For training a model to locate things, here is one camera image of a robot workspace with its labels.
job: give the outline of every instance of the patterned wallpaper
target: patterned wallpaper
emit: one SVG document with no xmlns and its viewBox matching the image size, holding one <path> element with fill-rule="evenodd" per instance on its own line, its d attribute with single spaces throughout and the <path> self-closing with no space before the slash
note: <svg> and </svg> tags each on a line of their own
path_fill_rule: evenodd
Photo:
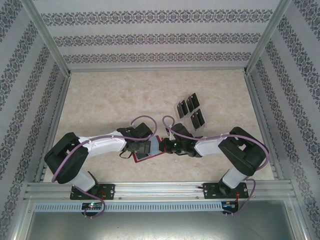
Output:
<svg viewBox="0 0 320 240">
<path fill-rule="evenodd" d="M 292 1 L 251 73 L 312 239 L 320 239 L 319 16 L 317 1 Z"/>
<path fill-rule="evenodd" d="M 35 0 L 68 67 L 245 67 L 279 0 Z"/>
<path fill-rule="evenodd" d="M 35 180 L 65 81 L 19 0 L 0 3 L 0 240 Z"/>
</svg>

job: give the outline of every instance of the marble-patterned floor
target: marble-patterned floor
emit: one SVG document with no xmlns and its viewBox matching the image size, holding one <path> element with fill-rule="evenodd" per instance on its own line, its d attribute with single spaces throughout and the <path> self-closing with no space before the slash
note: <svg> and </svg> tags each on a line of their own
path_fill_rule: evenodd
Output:
<svg viewBox="0 0 320 240">
<path fill-rule="evenodd" d="M 242 71 L 213 70 L 73 73 L 55 142 L 68 132 L 84 137 L 108 134 L 128 127 L 140 115 L 155 118 L 157 134 L 166 137 L 162 117 L 175 116 L 176 103 L 194 92 L 204 112 L 208 137 L 239 126 L 262 141 Z M 149 119 L 142 121 L 154 129 Z M 223 154 L 202 158 L 162 154 L 135 163 L 133 158 L 122 159 L 118 152 L 109 152 L 88 159 L 83 169 L 99 182 L 176 182 L 218 181 L 231 166 Z M 270 165 L 253 177 L 274 179 Z M 44 181 L 51 178 L 48 169 Z"/>
</svg>

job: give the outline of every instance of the black cable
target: black cable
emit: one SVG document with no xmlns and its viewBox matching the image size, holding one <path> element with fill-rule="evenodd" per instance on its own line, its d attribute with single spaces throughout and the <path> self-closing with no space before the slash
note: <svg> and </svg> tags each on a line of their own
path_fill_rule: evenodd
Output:
<svg viewBox="0 0 320 240">
<path fill-rule="evenodd" d="M 126 151 L 122 151 L 120 154 L 119 154 L 119 157 L 122 158 L 122 159 L 129 159 L 131 158 L 132 156 L 132 152 L 130 153 L 130 155 L 128 157 L 122 157 L 121 155 L 124 154 Z"/>
</svg>

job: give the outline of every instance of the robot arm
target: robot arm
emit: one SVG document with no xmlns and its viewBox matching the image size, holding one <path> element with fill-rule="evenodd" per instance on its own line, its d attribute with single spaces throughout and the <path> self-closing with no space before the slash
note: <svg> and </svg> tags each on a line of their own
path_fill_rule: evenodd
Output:
<svg viewBox="0 0 320 240">
<path fill-rule="evenodd" d="M 266 146 L 240 127 L 234 127 L 228 133 L 228 135 L 235 137 L 220 137 L 208 140 L 203 140 L 202 137 L 199 137 L 199 140 L 195 140 L 198 137 L 194 139 L 192 134 L 181 123 L 174 125 L 171 130 L 192 139 L 174 134 L 175 140 L 165 138 L 159 144 L 161 151 L 170 154 L 189 155 L 196 158 L 211 154 L 224 154 L 230 160 L 233 167 L 225 173 L 219 182 L 219 190 L 225 196 L 229 195 L 240 182 L 248 176 L 252 176 L 258 170 L 266 158 L 265 151 L 261 146 L 268 152 Z M 241 137 L 254 140 L 261 146 Z"/>
<path fill-rule="evenodd" d="M 148 154 L 151 146 L 150 141 L 135 141 L 125 139 L 125 137 L 142 139 L 150 136 L 152 133 L 145 123 L 141 123 L 136 128 L 118 128 L 116 131 L 103 135 L 109 135 L 111 136 L 110 138 L 104 137 L 99 139 L 99 136 L 77 137 L 73 132 L 69 132 L 45 155 L 44 160 L 52 173 L 55 174 L 68 153 L 81 143 L 87 142 L 70 156 L 58 173 L 56 180 L 59 184 L 72 184 L 85 192 L 90 191 L 92 195 L 96 195 L 95 189 L 99 188 L 99 186 L 97 187 L 99 183 L 91 173 L 81 169 L 84 161 L 108 152 L 129 151 Z"/>
</svg>

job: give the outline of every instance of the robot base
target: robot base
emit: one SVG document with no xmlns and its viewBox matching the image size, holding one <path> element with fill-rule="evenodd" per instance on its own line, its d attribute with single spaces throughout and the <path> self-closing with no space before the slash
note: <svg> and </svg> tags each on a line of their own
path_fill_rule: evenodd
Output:
<svg viewBox="0 0 320 240">
<path fill-rule="evenodd" d="M 99 184 L 96 196 L 103 200 L 113 200 L 115 196 L 114 184 Z M 71 188 L 71 200 L 97 200 L 77 190 L 74 186 Z"/>
<path fill-rule="evenodd" d="M 239 199 L 247 199 L 249 197 L 247 184 L 245 182 L 240 182 L 228 195 L 224 195 L 220 192 L 220 185 L 218 182 L 205 182 L 202 185 L 202 189 L 204 199 L 236 199 L 237 194 Z"/>
</svg>

